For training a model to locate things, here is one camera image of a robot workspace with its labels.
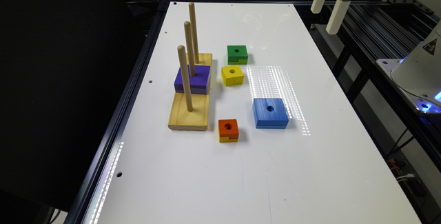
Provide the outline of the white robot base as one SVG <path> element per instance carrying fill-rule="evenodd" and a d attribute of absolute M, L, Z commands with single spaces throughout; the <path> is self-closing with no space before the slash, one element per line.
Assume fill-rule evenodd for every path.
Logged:
<path fill-rule="evenodd" d="M 376 63 L 414 112 L 440 116 L 440 24 L 405 58 Z"/>

